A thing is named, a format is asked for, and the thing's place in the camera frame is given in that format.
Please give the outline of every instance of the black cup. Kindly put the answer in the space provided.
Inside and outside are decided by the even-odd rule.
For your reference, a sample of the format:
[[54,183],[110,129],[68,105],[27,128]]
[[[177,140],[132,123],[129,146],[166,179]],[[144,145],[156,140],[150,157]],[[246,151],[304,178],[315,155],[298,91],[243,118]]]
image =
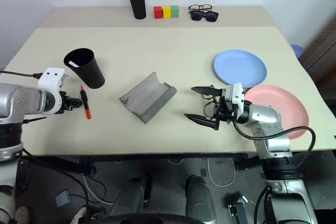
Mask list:
[[105,78],[94,56],[90,49],[79,48],[64,57],[64,64],[75,72],[89,88],[97,89],[104,85]]

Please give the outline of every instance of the white cable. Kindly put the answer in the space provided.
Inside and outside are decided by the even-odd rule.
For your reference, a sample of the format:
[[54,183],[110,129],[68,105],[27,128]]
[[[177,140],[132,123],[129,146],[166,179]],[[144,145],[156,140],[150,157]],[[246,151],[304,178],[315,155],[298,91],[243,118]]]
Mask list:
[[216,183],[214,182],[214,180],[212,179],[211,173],[210,173],[209,158],[207,158],[206,160],[207,160],[208,173],[209,173],[210,180],[211,180],[211,182],[212,182],[215,186],[218,186],[218,187],[226,187],[226,186],[230,186],[230,185],[232,185],[232,183],[235,181],[235,178],[236,178],[236,167],[235,167],[235,163],[233,163],[232,158],[230,158],[230,160],[231,160],[232,165],[233,165],[233,178],[232,178],[231,182],[228,183],[228,184],[226,184],[226,185],[218,185],[218,184],[216,184]]
[[86,185],[87,190],[92,194],[92,196],[94,196],[94,198],[96,198],[97,201],[102,202],[102,203],[104,203],[104,204],[106,204],[106,205],[114,205],[113,202],[106,202],[106,201],[101,200],[100,198],[98,198],[98,197],[92,192],[93,190],[91,191],[91,189],[89,188],[85,176],[83,176],[83,179],[84,179],[84,182],[85,182],[85,185]]
[[169,163],[171,163],[172,165],[179,165],[180,163],[183,162],[183,159],[181,159],[181,161],[179,161],[178,163],[171,162],[169,159],[167,159],[167,161],[168,161]]

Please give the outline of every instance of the blue plate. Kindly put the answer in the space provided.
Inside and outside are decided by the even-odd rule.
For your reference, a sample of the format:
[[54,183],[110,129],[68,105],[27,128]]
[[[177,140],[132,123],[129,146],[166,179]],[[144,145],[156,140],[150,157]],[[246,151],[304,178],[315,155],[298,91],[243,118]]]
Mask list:
[[227,50],[214,61],[217,76],[226,84],[241,82],[243,88],[261,84],[267,77],[265,64],[254,54],[243,50]]

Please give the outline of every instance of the pen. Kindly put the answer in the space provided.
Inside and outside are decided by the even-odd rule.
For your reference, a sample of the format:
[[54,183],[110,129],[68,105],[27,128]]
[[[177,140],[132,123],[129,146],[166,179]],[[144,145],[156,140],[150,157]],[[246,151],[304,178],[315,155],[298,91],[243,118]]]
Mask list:
[[84,103],[86,117],[87,119],[91,119],[91,111],[88,104],[88,97],[86,96],[85,90],[82,85],[80,86],[80,97],[82,98],[82,101]]

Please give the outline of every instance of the table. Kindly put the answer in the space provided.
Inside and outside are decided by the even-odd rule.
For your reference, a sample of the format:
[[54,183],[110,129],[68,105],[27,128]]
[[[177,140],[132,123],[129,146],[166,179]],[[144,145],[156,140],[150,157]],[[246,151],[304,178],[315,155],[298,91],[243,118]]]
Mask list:
[[[265,63],[264,84],[293,93],[306,107],[309,126],[317,135],[315,150],[336,148],[336,119],[314,83],[300,65],[270,15],[261,7],[219,7],[218,21],[190,20],[187,8],[180,17],[136,20],[129,7],[55,9],[30,36],[6,70],[43,72],[65,68],[69,78],[62,90],[79,98],[82,81],[63,64],[76,48],[90,48],[106,82],[100,89],[85,86],[92,119],[84,109],[51,115],[23,126],[22,141],[35,155],[211,154],[255,152],[253,142],[238,135],[232,125],[219,131],[195,124],[184,113],[203,114],[207,102],[194,86],[224,84],[213,70],[215,56],[227,49],[247,50]],[[144,124],[119,101],[150,73],[175,86],[177,94]],[[37,80],[0,75],[1,82],[31,87]],[[293,151],[306,150],[311,135],[291,140]]]

